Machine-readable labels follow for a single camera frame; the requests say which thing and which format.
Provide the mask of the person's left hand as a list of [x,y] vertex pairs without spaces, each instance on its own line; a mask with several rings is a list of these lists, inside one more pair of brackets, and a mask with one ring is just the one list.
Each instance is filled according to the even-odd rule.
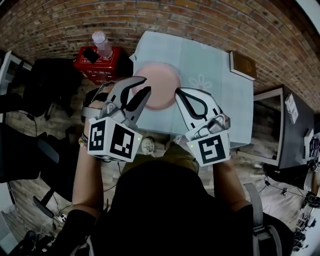
[[101,110],[104,106],[104,102],[107,100],[108,95],[115,86],[114,82],[103,84],[94,95],[89,107]]

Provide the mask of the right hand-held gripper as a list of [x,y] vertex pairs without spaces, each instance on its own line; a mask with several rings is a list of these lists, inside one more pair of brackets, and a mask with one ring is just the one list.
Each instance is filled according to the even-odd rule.
[[[174,96],[189,130],[185,134],[187,146],[199,165],[205,167],[229,160],[230,120],[226,120],[212,95],[200,89],[181,87],[175,90]],[[195,111],[190,100],[202,106],[201,113]]]

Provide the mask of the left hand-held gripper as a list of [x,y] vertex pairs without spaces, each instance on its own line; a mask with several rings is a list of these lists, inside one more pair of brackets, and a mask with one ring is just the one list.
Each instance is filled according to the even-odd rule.
[[146,80],[143,76],[113,80],[113,88],[102,109],[82,109],[82,115],[89,119],[88,137],[84,139],[89,155],[110,162],[134,160],[142,140],[142,135],[135,131],[136,123],[152,89],[150,86],[140,89],[129,103],[128,98],[130,89]]

